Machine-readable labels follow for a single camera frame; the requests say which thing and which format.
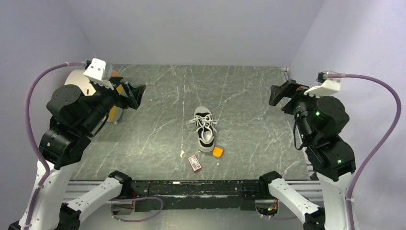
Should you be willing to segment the black and white sneaker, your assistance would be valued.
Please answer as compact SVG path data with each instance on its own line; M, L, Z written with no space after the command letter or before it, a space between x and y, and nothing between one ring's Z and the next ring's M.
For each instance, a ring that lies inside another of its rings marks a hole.
M199 106L195 109L194 111L194 116L195 115L201 115L205 116L207 114L211 114L211 111L204 107L204 106ZM209 131L207 129L199 129L198 132L198 148L202 152L211 152L214 149L214 134L215 132Z

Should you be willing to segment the white shoelace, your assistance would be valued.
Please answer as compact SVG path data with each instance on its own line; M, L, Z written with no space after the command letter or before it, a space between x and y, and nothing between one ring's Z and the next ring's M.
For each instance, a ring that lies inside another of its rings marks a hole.
M207 114L205 116L195 115L193 119L188 121L189 124L195 123L196 130L195 133L198 132L199 129L207 129L209 131L217 132L215 125L218 124L218 120L213 119L211 114Z

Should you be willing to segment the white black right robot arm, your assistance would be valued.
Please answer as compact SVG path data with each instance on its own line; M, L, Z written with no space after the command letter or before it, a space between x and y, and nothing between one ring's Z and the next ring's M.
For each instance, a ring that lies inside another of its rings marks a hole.
M289 99L282 111L294 117L293 129L298 131L300 149L305 150L320 181L324 205L311 203L274 171L259 178L258 191L263 198L282 202L305 230L356 228L348 205L349 187L356 170L355 156L351 146L339 136L350 119L343 103L334 97L340 88L339 80L325 80L314 87L294 80L271 86L271 106L282 98Z

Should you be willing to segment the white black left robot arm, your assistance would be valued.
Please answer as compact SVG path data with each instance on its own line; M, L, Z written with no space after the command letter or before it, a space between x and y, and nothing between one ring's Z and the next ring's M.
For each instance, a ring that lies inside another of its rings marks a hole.
M104 126L113 107L137 109L146 85L131 86L114 77L113 88L94 85L86 96L73 84L59 87L46 107L52 114L50 128L35 149L39 152L35 186L23 217L11 230L77 230L81 223L109 200L133 198L132 179L114 171L101 185L81 197L63 202L74 169L84 150Z

